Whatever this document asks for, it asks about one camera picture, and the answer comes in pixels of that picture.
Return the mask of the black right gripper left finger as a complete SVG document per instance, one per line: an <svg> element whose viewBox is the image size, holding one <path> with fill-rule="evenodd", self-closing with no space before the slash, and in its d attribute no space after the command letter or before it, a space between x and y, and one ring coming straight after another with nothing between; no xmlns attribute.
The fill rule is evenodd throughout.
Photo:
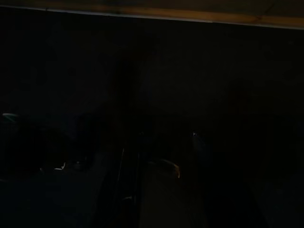
<svg viewBox="0 0 304 228"><path fill-rule="evenodd" d="M95 228L139 228L139 132L116 147L102 181L95 211Z"/></svg>

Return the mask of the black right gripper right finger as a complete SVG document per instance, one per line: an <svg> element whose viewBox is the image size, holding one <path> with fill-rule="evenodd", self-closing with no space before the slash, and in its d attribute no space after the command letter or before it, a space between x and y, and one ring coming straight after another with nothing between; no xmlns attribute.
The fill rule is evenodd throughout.
<svg viewBox="0 0 304 228"><path fill-rule="evenodd" d="M208 140L192 132L209 228L266 228L266 220L249 187L226 165L217 165Z"/></svg>

